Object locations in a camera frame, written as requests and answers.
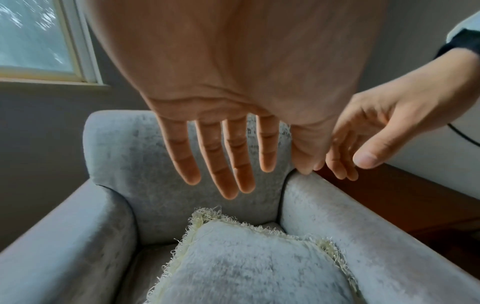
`cream fringe trim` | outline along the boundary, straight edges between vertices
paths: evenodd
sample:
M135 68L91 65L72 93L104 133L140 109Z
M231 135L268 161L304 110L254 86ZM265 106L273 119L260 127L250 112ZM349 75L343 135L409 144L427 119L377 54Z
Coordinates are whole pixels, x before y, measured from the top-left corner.
M183 235L181 241L179 242L178 246L175 250L172 251L173 257L171 260L163 267L163 274L160 278L158 278L158 283L150 288L148 294L146 296L147 300L145 304L159 304L162 298L163 292L166 290L168 285L170 284L170 280L172 275L177 271L178 267L180 267L182 260L187 253L190 244L192 243L193 239L195 238L195 234L197 230L203 225L213 220L219 220L225 223L239 225L242 227L250 228L251 230L263 233L263 234L272 234L277 235L279 237L284 237L288 239L294 239L299 241L311 241L315 243L321 250L323 250L332 260L335 262L335 265L342 270L345 274L350 286L356 294L359 294L358 283L357 280L354 278L352 273L345 262L344 255L340 252L340 249L335 245L332 240L329 239L313 239L312 237L298 237L294 235L288 235L283 231L280 230L271 230L269 228L263 227L255 227L248 223L239 223L237 219L233 217L228 217L223 215L221 211L216 211L213 209L208 208L201 208L196 210L191 218L189 219L190 225L188 226L186 233Z

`pillow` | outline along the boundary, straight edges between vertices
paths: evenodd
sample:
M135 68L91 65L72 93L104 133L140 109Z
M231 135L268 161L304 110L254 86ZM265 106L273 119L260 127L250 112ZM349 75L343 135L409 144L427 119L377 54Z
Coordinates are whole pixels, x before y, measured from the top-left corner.
M150 304L354 303L356 282L329 240L193 213Z

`window frame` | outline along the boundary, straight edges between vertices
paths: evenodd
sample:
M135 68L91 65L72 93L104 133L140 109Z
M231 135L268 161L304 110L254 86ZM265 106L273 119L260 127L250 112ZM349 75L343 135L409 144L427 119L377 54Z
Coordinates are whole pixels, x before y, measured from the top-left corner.
M76 0L51 0L73 72L0 66L0 79L103 85L84 13Z

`gray wall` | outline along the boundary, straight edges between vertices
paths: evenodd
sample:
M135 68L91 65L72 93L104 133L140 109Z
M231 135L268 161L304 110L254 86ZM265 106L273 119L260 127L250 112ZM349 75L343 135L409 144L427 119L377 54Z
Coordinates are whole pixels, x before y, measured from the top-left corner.
M87 180L82 131L90 113L146 108L94 44L109 89L0 85L0 250Z
M447 33L477 11L479 0L391 0L360 90L429 62ZM480 102L454 124L480 140ZM388 163L480 199L480 149L447 127L412 140Z

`window pane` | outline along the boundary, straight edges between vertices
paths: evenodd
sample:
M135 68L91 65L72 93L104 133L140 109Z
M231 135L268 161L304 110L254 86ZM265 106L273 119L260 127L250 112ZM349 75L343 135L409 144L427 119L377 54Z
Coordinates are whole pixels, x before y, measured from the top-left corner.
M73 72L53 0L0 0L0 66Z

